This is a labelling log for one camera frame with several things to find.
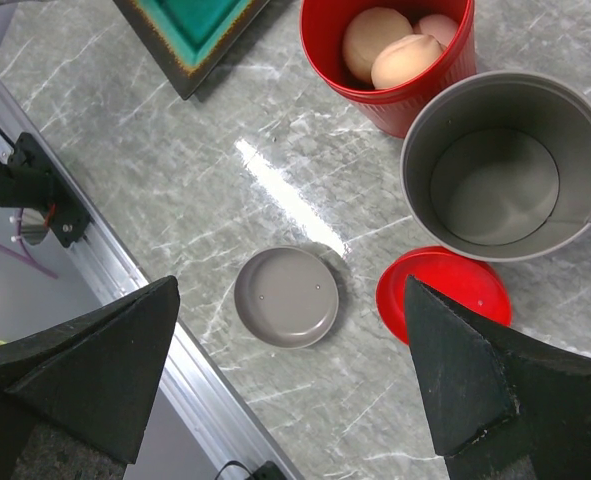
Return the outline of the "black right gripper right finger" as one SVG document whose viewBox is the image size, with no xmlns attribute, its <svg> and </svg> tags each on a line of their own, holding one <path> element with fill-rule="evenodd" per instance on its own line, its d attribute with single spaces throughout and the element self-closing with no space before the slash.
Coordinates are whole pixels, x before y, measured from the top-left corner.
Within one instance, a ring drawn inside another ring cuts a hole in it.
<svg viewBox="0 0 591 480">
<path fill-rule="evenodd" d="M 452 479 L 591 479 L 591 358 L 493 322 L 410 277 L 409 346 Z"/>
</svg>

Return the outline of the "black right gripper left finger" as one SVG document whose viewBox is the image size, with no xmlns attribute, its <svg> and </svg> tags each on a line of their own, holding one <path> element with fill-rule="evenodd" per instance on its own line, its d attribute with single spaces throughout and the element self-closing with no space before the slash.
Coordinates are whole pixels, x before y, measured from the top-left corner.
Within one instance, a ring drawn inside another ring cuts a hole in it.
<svg viewBox="0 0 591 480">
<path fill-rule="evenodd" d="M 0 479 L 121 479 L 180 306 L 175 277 L 0 346 Z"/>
</svg>

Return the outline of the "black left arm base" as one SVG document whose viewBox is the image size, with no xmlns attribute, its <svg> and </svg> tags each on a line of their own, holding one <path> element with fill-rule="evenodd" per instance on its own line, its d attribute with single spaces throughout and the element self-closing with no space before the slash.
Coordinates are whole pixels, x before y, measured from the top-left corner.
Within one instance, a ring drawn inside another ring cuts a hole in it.
<svg viewBox="0 0 591 480">
<path fill-rule="evenodd" d="M 79 241 L 91 215 L 54 160 L 29 132 L 13 141 L 0 127 L 0 137 L 12 149 L 7 162 L 0 160 L 0 207 L 39 212 L 65 248 Z"/>
</svg>

